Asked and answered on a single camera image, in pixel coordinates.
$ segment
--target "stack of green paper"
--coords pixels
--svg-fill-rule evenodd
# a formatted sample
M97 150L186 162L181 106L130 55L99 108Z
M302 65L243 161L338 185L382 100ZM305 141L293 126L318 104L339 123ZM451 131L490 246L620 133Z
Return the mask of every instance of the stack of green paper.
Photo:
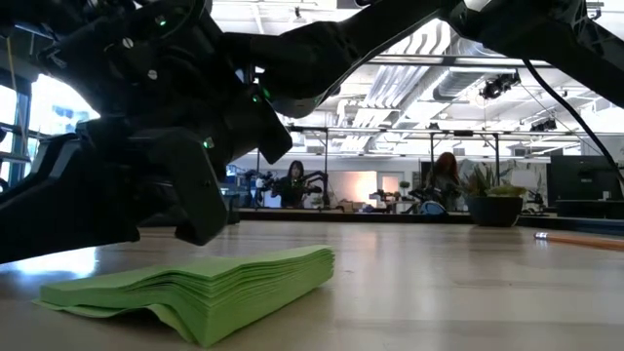
M187 341L208 347L312 291L332 274L331 248L313 246L52 284L41 288L35 302L96 318L148 308Z

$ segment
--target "long hair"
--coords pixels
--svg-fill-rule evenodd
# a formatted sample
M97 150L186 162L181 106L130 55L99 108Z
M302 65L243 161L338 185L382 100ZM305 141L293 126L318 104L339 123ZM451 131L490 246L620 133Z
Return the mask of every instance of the long hair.
M299 170L301 171L299 177L302 177L303 176L303 172L304 172L304 170L303 170L303 163L301 161L298 161L298 160L292 161L291 166L289 167L289 173L286 175L286 177L288 177L288 178L292 178L293 177L292 174L293 174L293 168L294 167L299 168Z
M457 171L457 160L450 152L445 152L433 165L433 176L447 176L451 178L455 184L459 184L459 173Z

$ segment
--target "table surface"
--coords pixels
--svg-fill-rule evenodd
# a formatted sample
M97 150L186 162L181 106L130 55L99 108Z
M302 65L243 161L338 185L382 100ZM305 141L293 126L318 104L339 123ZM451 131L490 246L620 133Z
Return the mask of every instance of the table surface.
M91 320L29 300L60 280L330 244L331 281L214 350L622 350L624 253L536 243L534 231L242 222L197 248L172 230L145 230L139 243L0 265L0 342L6 350L199 350L148 314Z

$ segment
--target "cable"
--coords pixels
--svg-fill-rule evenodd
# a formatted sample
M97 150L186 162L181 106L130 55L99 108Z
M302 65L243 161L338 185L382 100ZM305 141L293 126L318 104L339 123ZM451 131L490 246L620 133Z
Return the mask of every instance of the cable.
M559 118L557 118L557 116L554 113L551 113L548 108L546 108L546 106L544 106L544 104L537 98L535 97L535 95L529 90L527 89L527 87L525 87L524 84L520 84L525 91L535 100L535 102L537 102L540 106L542 106L542 108L544 109L544 111L546 111L546 113L548 113L552 118L554 118L557 122L559 122L559 124L561 124L562 126L564 126L564 128L567 129L568 132L572 133L576 138L578 138L582 143L584 143L585 145L587 145L589 148L591 148L592 150L594 150L596 153L600 154L601 152L599 150L597 150L594 146L592 146L589 142L587 142L586 140L583 140L582 137L578 136L577 133L575 133L571 128L569 128L564 122L562 122L562 120L560 120Z
M544 78L542 78L542 76L539 75L539 73L537 72L533 64L528 59L523 59L523 63L525 64L526 68L528 69L530 74L533 76L533 78L535 78L537 83L539 83L539 85L542 88L544 88L544 90L548 94L550 94L551 97L553 97L558 103L560 103L567 110L567 112L569 112L569 114L572 115L572 117L574 117L576 122L583 128L583 130L585 131L585 133L587 133L589 138L602 151L603 156L606 158L606 161L615 171L615 175L617 176L617 179L620 181L620 183L624 184L624 175L620 173L619 167L615 163L615 160L613 160L613 157L611 157L611 154L603 145L603 142L594 134L592 129L589 128L589 126L587 125L587 123L583 121L583 118L578 114L578 112L576 112L576 110L569 103L567 103L567 101L563 97L557 94L557 92L555 92L555 90L553 90L553 88L551 88L551 86L549 86L548 83L546 83Z
M18 93L18 82L16 80L16 70L13 65L13 50L11 47L11 37L7 38L7 53L9 54L9 70L11 71L11 83L13 85L14 92L16 92L16 101L19 102L20 95ZM25 132L25 125L24 125L25 123L21 116L21 108L18 103L16 103L16 111L18 113L19 131L21 132L21 152L23 152L23 154L26 157L29 157L28 156L28 134Z

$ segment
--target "person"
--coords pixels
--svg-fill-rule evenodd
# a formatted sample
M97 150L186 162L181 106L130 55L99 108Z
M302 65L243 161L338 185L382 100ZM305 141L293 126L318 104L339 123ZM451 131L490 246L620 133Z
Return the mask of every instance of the person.
M459 191L459 174L457 160L450 152L445 152L433 165L432 172L427 175L427 188L440 190L440 196L436 199L447 211L453 211L456 201L461 195Z
M280 179L280 195L282 196L282 208L302 208L305 183L303 181L303 163L292 161L288 174Z

